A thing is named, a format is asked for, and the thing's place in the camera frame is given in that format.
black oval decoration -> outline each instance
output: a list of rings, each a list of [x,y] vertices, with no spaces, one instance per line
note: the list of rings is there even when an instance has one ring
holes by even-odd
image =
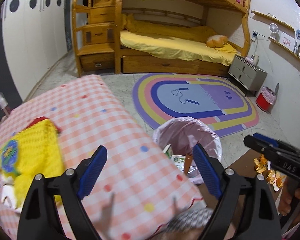
[[[12,0],[10,3],[10,11],[15,12],[19,8],[19,0]]]
[[[37,5],[37,0],[30,0],[29,6],[31,9],[33,9]]]
[[[49,7],[51,0],[46,0],[46,6]]]
[[[61,5],[61,0],[57,0],[57,5],[60,7],[60,5]]]

checkered tablecloth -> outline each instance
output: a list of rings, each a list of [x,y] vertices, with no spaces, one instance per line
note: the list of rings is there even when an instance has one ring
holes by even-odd
[[[163,228],[176,210],[202,199],[100,76],[76,79],[14,109],[0,126],[0,148],[41,116],[62,130],[58,141],[65,168],[76,168],[99,145],[107,148],[106,165],[82,201],[103,239],[146,239]],[[63,207],[58,212],[66,236],[75,239]],[[0,203],[0,218],[5,232],[16,239],[19,216]]]

white wardrobe door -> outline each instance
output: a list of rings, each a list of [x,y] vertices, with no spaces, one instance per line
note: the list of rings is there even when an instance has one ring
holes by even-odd
[[[34,76],[39,81],[51,67],[47,63],[41,34],[41,8],[40,0],[25,0],[25,34],[28,49],[29,65]]]
[[[52,67],[58,60],[57,47],[54,38],[53,0],[42,0],[41,33],[47,64]]]
[[[26,0],[6,0],[2,14],[4,51],[12,79],[25,100],[37,80],[28,61],[24,31],[24,8]]]
[[[66,31],[65,31],[65,0],[52,0],[54,23],[54,38],[56,41],[58,59],[67,53]]]

rug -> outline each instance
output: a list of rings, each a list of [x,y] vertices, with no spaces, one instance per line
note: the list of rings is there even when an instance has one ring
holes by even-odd
[[[132,98],[137,112],[153,129],[171,118],[190,116],[223,137],[259,121],[252,102],[217,76],[147,74],[134,85]]]

wall shelf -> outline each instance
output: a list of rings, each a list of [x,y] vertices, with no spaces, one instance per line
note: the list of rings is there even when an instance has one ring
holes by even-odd
[[[300,61],[300,58],[299,58],[296,54],[294,54],[290,49],[286,48],[285,46],[283,46],[282,44],[280,44],[279,42],[277,42],[276,40],[274,40],[274,39],[271,38],[271,37],[269,37],[269,40],[270,40],[272,43],[274,43],[274,44],[278,45],[279,47],[283,48],[285,51],[289,52],[289,53],[290,53],[291,55],[293,55],[297,60]]]
[[[295,30],[294,30],[294,28],[293,28],[292,26],[290,26],[290,25],[288,25],[288,24],[286,24],[286,23],[284,23],[284,22],[282,22],[282,21],[279,21],[279,20],[276,19],[276,18],[273,18],[273,17],[268,16],[268,15],[266,15],[266,14],[260,13],[260,12],[258,12],[258,11],[253,11],[253,10],[252,10],[251,12],[254,13],[255,15],[258,15],[258,16],[263,17],[263,18],[265,18],[265,19],[271,20],[271,21],[273,21],[274,23],[277,23],[277,24],[279,24],[279,25],[282,25],[282,26],[284,26],[285,28],[287,28],[288,30],[290,30],[290,31],[292,31],[292,32],[295,32]]]

